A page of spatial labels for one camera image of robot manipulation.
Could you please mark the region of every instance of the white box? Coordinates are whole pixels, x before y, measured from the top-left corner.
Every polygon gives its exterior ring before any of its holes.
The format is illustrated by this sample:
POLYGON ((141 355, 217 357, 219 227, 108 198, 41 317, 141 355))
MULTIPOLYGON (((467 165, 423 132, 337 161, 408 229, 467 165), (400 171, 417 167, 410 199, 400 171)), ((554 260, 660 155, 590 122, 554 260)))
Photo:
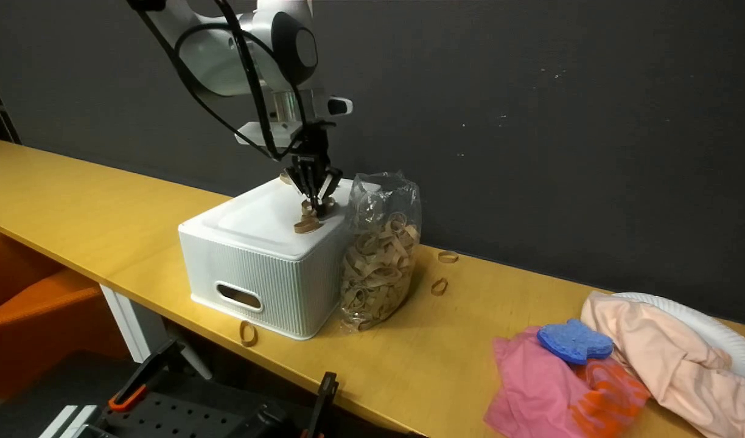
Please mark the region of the white box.
POLYGON ((179 227, 192 299, 265 325, 313 339, 342 292, 350 181, 342 181, 338 210, 309 233, 296 233, 302 194, 270 181, 179 227))

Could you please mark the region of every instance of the clear plastic bag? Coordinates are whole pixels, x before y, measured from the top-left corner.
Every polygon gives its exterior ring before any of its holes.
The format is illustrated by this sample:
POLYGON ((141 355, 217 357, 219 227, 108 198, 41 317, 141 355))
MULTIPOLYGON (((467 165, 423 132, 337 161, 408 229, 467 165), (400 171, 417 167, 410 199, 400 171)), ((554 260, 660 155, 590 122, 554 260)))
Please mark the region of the clear plastic bag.
POLYGON ((410 294, 421 198, 402 173, 364 173, 348 206, 357 233, 344 255, 342 313, 364 330, 391 318, 410 294))

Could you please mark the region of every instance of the gray wall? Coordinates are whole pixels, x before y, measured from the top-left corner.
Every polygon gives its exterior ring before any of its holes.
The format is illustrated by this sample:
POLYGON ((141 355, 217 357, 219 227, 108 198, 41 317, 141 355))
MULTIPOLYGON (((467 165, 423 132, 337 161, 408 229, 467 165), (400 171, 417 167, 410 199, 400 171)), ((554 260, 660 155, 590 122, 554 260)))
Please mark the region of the gray wall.
MULTIPOLYGON (((325 83, 358 108, 333 161, 417 181, 427 244, 745 322, 745 0, 318 11, 325 83)), ((226 194, 279 173, 124 0, 0 0, 0 95, 33 145, 226 194)))

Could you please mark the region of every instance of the light pink fabric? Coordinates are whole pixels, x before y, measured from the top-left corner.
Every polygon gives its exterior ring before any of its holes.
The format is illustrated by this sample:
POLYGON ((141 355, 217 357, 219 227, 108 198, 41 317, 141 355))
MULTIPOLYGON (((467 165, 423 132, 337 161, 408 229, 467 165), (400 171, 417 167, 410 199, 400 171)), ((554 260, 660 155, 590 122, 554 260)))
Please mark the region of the light pink fabric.
POLYGON ((581 438, 571 407, 590 390, 560 357, 540 348, 535 334, 532 328, 495 344, 505 390, 498 391, 487 424, 510 438, 581 438))
POLYGON ((607 292, 591 292, 583 322, 615 339, 650 395, 705 435, 745 438, 745 383, 729 355, 710 348, 671 313, 607 292))

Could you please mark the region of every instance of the yellow table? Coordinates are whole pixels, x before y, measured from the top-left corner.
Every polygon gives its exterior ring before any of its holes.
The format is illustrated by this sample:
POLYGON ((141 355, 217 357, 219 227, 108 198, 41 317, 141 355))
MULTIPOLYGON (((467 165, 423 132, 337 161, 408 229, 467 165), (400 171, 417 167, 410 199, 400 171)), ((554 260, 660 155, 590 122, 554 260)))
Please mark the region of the yellow table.
MULTIPOLYGON (((495 435, 482 421, 500 390, 492 341, 577 317, 590 284, 470 255, 419 247, 417 290, 386 325, 357 334, 338 318, 297 344, 259 330, 247 348, 240 322, 190 299, 179 224, 226 198, 0 140, 0 232, 109 284, 157 313, 318 390, 338 372, 338 404, 364 419, 423 435, 495 435), (432 284, 448 279, 436 296, 432 284)), ((630 435, 696 435, 650 408, 630 435)))

